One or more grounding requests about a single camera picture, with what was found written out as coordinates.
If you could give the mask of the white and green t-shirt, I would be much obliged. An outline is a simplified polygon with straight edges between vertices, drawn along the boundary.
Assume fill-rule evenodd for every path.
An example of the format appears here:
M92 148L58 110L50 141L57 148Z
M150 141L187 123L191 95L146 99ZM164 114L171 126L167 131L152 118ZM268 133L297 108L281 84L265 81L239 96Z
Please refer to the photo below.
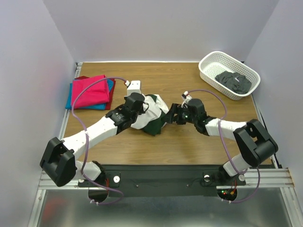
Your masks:
M158 94L149 94L144 97L145 104L143 107L145 113L137 117L131 128L156 136L161 133L161 129L166 124L163 118L168 113L169 108Z

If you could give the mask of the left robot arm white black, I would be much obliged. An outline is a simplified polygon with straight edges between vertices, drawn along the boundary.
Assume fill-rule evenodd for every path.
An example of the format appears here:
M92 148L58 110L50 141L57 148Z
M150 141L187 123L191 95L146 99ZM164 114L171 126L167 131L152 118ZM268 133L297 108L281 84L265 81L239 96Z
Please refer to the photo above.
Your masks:
M85 177L94 186L101 186L105 182L101 166L78 159L82 154L87 155L89 148L130 128L138 115L144 113L144 100L142 94L132 93L125 98L124 104L108 112L90 127L62 140L57 137L49 140L40 162L41 168L58 187Z

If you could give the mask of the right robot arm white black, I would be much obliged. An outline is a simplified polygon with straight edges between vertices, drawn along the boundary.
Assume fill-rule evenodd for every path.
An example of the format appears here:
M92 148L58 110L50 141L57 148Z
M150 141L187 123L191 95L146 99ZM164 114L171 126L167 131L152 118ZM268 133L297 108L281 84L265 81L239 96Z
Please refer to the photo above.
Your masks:
M173 103L164 121L177 125L191 123L203 135L236 141L240 154L230 157L215 175L222 184L229 184L236 175L250 167L258 167L278 151L277 143L259 120L231 122L211 117L199 99L190 99L183 105Z

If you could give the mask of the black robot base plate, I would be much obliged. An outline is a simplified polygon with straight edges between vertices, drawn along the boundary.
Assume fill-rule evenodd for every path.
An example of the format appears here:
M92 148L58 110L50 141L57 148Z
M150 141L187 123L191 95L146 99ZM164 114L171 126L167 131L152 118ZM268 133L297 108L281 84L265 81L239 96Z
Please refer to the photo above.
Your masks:
M125 197L217 196L219 187L244 186L220 165L102 165L99 184L109 181Z

